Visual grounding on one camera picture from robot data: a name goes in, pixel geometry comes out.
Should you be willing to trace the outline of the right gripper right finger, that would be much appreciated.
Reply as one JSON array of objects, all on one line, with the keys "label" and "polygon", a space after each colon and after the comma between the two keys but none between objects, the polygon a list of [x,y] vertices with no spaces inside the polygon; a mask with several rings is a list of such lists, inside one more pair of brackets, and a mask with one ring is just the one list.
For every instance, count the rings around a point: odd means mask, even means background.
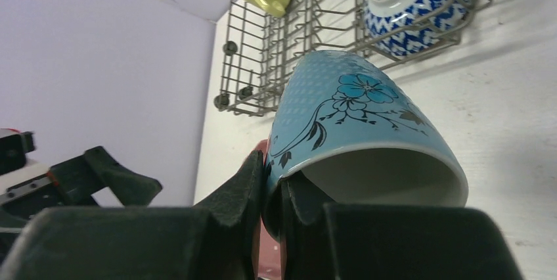
[{"label": "right gripper right finger", "polygon": [[337,279],[325,208],[336,202],[302,172],[280,184],[284,279]]}]

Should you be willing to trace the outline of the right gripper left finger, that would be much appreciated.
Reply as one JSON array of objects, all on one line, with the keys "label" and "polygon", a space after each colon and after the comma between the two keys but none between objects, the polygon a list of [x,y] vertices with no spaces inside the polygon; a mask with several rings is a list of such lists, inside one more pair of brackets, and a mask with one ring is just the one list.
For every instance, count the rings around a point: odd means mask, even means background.
[{"label": "right gripper left finger", "polygon": [[196,279],[257,279],[264,156],[253,150],[238,171],[192,208],[208,213]]}]

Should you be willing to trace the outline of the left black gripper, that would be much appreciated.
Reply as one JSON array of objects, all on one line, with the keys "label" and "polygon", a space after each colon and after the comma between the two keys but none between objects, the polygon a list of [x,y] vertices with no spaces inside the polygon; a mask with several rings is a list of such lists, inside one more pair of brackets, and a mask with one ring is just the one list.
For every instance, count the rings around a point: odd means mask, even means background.
[{"label": "left black gripper", "polygon": [[77,172],[81,179],[91,169],[124,206],[148,206],[162,191],[154,178],[135,173],[97,146],[64,162],[49,166],[28,157],[36,150],[33,132],[1,130],[1,262],[18,238],[22,228],[40,211],[57,206],[97,206],[87,193],[77,200],[57,181],[62,175]]}]

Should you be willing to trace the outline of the blue handled white mug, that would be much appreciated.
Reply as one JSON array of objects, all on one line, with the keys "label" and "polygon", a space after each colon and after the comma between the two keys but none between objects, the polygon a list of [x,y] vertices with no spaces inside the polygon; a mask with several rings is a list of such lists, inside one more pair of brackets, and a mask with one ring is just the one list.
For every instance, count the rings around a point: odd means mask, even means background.
[{"label": "blue handled white mug", "polygon": [[280,235],[279,186],[304,175],[348,204],[464,206],[468,180],[446,140],[387,74],[339,50],[301,57],[265,157],[266,230]]}]

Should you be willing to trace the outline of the grey wire dish rack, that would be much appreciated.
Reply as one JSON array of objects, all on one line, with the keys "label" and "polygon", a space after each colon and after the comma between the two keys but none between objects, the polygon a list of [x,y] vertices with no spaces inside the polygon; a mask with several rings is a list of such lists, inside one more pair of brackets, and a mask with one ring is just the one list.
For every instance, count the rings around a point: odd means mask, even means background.
[{"label": "grey wire dish rack", "polygon": [[[304,54],[322,49],[357,53],[383,70],[427,58],[458,45],[475,15],[492,0],[448,0],[410,26],[373,39],[364,21],[367,0],[291,0],[286,14],[275,18],[257,6],[231,0],[223,45],[219,91],[213,103],[220,111],[264,116],[277,109],[294,65]],[[439,42],[396,57],[375,46],[404,30],[434,28]]]}]

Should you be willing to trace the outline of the orange patterned small bowl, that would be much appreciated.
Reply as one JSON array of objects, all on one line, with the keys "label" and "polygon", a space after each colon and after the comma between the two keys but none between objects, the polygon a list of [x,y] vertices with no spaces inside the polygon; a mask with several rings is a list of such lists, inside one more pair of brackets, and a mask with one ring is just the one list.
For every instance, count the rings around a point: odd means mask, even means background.
[{"label": "orange patterned small bowl", "polygon": [[[446,4],[448,0],[367,0],[364,21],[369,36],[381,37],[393,30],[410,26],[417,18]],[[439,42],[434,28],[404,30],[375,44],[396,57],[419,53]]]}]

